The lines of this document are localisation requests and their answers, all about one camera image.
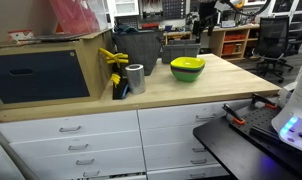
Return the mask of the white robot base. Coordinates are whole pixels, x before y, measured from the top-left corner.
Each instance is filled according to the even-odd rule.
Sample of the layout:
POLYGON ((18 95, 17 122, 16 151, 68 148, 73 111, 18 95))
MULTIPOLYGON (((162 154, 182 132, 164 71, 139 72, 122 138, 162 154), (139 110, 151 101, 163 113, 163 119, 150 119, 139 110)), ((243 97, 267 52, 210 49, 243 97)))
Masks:
POLYGON ((293 93, 271 124, 282 142, 302 151, 302 70, 293 85, 293 93))

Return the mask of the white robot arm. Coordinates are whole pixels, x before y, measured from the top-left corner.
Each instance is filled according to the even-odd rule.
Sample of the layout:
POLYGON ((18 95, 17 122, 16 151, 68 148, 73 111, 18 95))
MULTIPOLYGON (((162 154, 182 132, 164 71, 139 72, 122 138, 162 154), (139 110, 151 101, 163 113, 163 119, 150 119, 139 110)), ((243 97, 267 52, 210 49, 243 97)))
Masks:
POLYGON ((236 14, 248 17, 255 17, 261 14, 270 4, 271 0, 266 0, 264 5, 253 13, 243 13, 241 8, 245 2, 243 0, 199 0, 198 15, 199 19, 194 21, 192 34, 196 42, 201 41, 201 35, 205 29, 208 29, 208 35, 211 36, 214 27, 217 24, 219 12, 233 10, 236 14))

